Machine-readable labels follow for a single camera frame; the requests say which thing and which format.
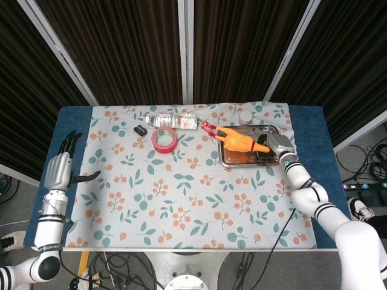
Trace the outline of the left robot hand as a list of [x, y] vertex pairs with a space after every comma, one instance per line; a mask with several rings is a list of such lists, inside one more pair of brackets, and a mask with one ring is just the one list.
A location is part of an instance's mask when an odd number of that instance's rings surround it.
[[92, 181], [101, 174], [101, 171], [98, 170], [92, 175], [74, 175], [72, 171], [73, 156], [76, 143], [81, 136], [81, 132], [70, 132], [62, 141], [57, 155], [50, 159], [44, 181], [44, 187], [47, 190], [61, 190], [65, 192], [70, 185]]

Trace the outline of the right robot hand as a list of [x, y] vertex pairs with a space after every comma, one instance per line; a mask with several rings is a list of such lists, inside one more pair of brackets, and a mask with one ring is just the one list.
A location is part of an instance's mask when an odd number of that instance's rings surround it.
[[268, 153], [251, 152], [248, 153], [249, 160], [258, 166], [277, 165], [279, 158], [285, 153], [295, 153], [295, 148], [291, 141], [282, 134], [267, 132], [266, 134], [256, 135], [256, 141], [259, 145], [269, 148]]

